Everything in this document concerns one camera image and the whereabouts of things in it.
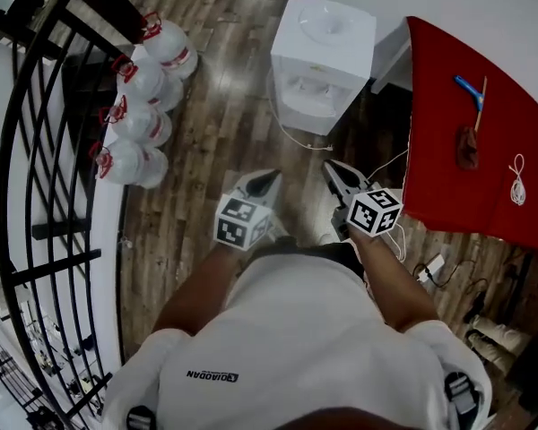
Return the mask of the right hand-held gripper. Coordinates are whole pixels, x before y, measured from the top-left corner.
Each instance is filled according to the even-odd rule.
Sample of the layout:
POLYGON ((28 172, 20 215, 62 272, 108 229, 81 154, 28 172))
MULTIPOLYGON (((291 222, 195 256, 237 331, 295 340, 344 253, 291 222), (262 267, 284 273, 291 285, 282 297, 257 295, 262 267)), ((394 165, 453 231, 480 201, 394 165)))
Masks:
POLYGON ((325 161, 324 178, 329 191, 340 203, 332 217, 340 240, 349 238, 349 226, 368 237, 377 237, 395 227, 403 204, 389 189, 368 191, 372 183, 359 170, 338 160, 325 161))

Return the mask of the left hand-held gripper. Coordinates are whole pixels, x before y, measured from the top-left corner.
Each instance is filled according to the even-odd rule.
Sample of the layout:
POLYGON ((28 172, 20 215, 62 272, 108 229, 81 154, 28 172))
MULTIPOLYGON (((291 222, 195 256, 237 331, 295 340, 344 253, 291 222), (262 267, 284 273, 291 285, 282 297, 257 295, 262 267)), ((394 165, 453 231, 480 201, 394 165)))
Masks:
POLYGON ((213 239, 239 250, 249 250, 267 233, 273 207, 282 186, 279 169, 244 175, 238 188, 224 193, 215 212, 213 239))

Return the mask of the white water dispenser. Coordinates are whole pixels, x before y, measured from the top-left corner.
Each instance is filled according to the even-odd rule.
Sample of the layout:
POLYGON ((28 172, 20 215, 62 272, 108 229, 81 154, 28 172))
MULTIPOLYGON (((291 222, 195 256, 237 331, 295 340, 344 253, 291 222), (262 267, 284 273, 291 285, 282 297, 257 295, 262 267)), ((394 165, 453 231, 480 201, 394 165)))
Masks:
POLYGON ((288 0, 271 62, 279 123, 327 136, 371 75, 377 19, 327 0, 288 0))

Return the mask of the person's right forearm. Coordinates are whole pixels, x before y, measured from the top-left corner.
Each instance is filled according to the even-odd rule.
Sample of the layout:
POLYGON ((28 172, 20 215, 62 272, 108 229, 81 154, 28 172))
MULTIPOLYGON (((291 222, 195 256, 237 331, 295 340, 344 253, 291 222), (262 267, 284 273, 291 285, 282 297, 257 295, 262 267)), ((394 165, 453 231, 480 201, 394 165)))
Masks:
POLYGON ((377 307, 389 326, 404 332, 418 323, 438 319, 430 295, 382 238, 367 236, 353 226, 349 226, 349 233, 377 307))

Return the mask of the person's left forearm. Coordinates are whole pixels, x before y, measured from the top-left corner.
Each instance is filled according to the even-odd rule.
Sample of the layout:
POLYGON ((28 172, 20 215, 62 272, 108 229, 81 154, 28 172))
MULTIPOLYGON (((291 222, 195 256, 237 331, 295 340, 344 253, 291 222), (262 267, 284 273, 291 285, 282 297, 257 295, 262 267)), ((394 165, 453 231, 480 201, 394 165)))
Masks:
POLYGON ((195 336, 221 311, 246 254, 216 245, 161 309, 152 332, 174 329, 195 336))

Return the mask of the person's left white shoe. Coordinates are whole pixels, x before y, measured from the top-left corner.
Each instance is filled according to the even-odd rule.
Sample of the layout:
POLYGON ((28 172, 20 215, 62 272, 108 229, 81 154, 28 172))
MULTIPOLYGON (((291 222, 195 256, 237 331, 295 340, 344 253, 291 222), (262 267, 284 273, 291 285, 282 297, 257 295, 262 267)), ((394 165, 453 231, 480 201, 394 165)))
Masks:
POLYGON ((274 243, 286 237, 291 237, 291 234, 286 230, 285 226, 275 213, 270 218, 267 235, 274 243))

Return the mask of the person's black trousers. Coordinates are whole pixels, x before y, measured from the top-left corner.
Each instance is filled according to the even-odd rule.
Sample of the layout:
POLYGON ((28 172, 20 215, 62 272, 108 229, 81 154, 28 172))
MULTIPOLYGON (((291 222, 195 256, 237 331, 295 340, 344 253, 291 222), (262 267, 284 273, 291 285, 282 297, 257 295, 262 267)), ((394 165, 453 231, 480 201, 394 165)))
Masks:
POLYGON ((327 259, 336 262, 355 273, 362 281, 365 280, 365 271, 353 246, 346 242, 325 245, 301 247, 293 236, 281 236, 270 245, 263 245, 255 250, 247 260, 245 267, 256 259, 273 255, 303 255, 327 259))

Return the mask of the white power adapter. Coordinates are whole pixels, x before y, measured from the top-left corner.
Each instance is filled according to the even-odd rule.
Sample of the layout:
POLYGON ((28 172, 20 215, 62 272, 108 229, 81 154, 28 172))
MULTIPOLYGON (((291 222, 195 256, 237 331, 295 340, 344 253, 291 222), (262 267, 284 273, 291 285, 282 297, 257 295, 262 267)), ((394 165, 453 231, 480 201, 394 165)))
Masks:
POLYGON ((443 268, 445 260, 442 254, 436 254, 428 263, 421 263, 417 270, 417 279, 420 283, 435 282, 437 274, 443 268))

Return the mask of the brown cloth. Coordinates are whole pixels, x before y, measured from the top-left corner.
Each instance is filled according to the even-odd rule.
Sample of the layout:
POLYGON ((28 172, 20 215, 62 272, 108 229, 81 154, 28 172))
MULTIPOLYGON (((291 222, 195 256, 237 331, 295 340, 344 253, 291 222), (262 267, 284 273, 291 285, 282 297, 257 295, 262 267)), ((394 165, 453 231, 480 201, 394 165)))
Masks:
POLYGON ((477 139, 473 127, 461 127, 456 133, 456 164, 462 170, 478 167, 477 139))

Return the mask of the person's white shirt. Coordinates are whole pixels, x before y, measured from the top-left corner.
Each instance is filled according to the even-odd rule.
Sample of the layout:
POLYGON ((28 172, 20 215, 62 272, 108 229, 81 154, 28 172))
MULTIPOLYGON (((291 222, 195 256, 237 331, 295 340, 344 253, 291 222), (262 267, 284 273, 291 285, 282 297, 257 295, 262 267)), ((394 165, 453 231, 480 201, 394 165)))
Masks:
POLYGON ((388 326, 355 273, 318 257, 256 259, 195 336, 151 334, 108 384, 102 430, 137 406, 159 430, 273 430, 329 408, 400 426, 483 427, 492 389, 480 359, 441 321, 388 326))

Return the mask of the black metal railing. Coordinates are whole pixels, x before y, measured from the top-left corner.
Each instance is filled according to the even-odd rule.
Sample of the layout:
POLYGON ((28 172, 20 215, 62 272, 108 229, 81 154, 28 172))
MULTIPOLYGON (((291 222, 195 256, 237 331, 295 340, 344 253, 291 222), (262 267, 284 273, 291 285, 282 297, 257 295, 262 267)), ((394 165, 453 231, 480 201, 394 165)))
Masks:
POLYGON ((100 156, 141 22, 130 0, 0 10, 0 381, 38 430, 101 430, 123 358, 126 189, 100 156))

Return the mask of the blue handled squeegee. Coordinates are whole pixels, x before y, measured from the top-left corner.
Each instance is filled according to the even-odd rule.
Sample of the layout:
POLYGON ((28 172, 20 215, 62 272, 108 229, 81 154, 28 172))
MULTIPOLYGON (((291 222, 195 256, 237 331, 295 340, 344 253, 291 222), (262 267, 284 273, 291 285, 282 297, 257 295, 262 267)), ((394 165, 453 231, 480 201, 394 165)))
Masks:
POLYGON ((474 104, 477 110, 477 116, 476 116, 473 130, 477 133, 479 130, 481 117, 482 117, 482 110, 483 110, 485 94, 486 94, 487 85, 488 85, 488 77, 487 76, 484 77, 481 90, 475 89, 472 86, 472 84, 470 84, 466 79, 464 79, 460 75, 456 75, 454 77, 454 80, 461 88, 466 90, 473 97, 474 104))

